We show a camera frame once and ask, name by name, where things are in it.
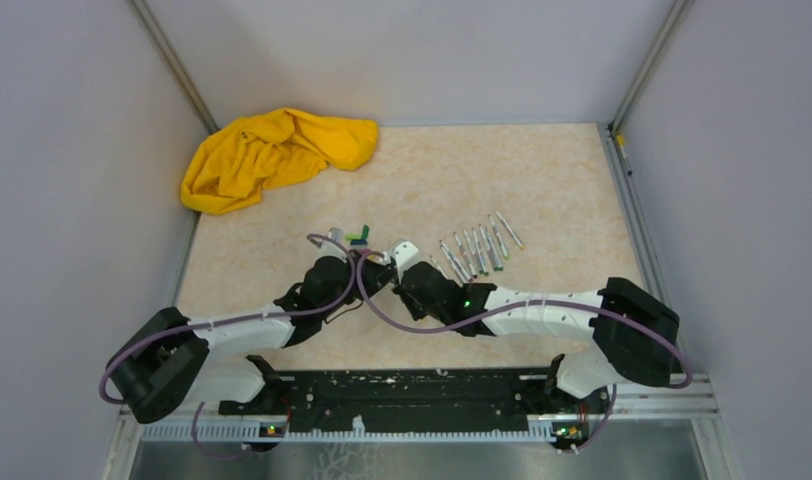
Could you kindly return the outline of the dark green capped pen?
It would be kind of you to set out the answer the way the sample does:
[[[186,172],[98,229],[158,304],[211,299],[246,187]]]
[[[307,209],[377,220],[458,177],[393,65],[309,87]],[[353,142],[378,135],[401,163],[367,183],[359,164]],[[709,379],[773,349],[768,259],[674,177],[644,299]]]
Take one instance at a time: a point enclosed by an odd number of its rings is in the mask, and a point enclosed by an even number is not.
[[[485,249],[489,258],[490,265],[494,271],[502,271],[503,264],[497,252],[496,246],[493,242],[491,235],[488,233],[485,226],[479,225],[479,231],[482,241],[485,244]]]

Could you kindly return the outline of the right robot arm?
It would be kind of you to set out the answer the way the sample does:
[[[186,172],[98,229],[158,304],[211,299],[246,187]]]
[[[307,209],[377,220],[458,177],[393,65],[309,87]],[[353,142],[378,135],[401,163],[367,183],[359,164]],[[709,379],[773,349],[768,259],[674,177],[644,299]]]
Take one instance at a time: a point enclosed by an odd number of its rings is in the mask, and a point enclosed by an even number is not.
[[[393,291],[414,319],[431,317],[462,336],[549,336],[585,344],[551,363],[545,398],[558,412],[572,411],[584,397],[620,380],[673,385],[679,316],[628,279],[611,277],[587,292],[535,293],[492,283],[459,285],[419,262]]]

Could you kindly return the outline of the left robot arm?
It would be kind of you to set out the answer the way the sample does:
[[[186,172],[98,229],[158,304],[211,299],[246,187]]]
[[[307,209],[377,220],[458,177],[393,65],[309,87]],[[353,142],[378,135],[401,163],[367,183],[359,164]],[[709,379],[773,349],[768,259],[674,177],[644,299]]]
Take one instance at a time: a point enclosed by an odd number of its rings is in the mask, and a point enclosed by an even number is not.
[[[361,262],[355,251],[323,254],[282,297],[251,313],[197,320],[176,307],[163,308],[109,360],[101,396],[111,402],[107,386],[114,385],[117,403],[141,424],[208,402],[270,413],[280,404],[282,388],[258,352],[309,340],[362,292],[374,296],[396,276],[393,261]]]

